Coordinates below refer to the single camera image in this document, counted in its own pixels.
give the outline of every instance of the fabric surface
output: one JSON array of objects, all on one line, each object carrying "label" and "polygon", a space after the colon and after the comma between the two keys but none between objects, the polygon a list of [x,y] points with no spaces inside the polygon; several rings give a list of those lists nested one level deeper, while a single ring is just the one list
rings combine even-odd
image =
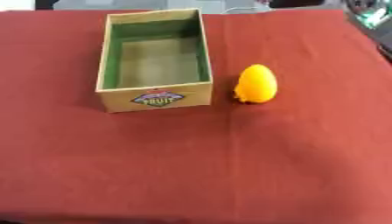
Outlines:
[{"label": "fabric surface", "polygon": [[[106,13],[0,13],[0,219],[392,222],[392,70],[341,11],[204,16],[213,105],[121,114],[94,94]],[[254,63],[276,99],[232,101]]]}]

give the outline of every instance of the table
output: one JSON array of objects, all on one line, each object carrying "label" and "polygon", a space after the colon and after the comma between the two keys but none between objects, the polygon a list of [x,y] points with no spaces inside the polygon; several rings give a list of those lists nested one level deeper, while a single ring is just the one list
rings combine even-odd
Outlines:
[{"label": "table", "polygon": [[[213,105],[107,114],[107,11],[0,13],[0,219],[391,223],[392,69],[338,10],[205,15]],[[231,100],[262,63],[279,93]]]}]

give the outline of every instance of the background object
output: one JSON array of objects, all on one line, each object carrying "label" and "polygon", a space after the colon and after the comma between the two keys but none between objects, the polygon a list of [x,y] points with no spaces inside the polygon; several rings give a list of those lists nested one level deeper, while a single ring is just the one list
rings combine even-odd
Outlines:
[{"label": "background object", "polygon": [[[205,14],[241,14],[269,11],[266,1],[256,0],[60,0],[55,9],[97,10],[97,9],[181,9],[200,8]],[[338,9],[340,0],[276,0],[274,7],[312,6],[320,9]]]},{"label": "background object", "polygon": [[35,0],[2,0],[0,11],[30,11],[34,10]]},{"label": "background object", "polygon": [[379,45],[381,53],[391,60],[392,3],[389,0],[346,0],[345,3],[350,21]]}]

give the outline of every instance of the open box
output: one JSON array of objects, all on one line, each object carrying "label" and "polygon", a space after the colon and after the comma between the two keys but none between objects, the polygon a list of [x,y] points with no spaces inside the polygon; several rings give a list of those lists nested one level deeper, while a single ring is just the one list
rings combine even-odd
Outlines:
[{"label": "open box", "polygon": [[109,112],[208,105],[212,84],[198,10],[108,15],[95,91]]}]

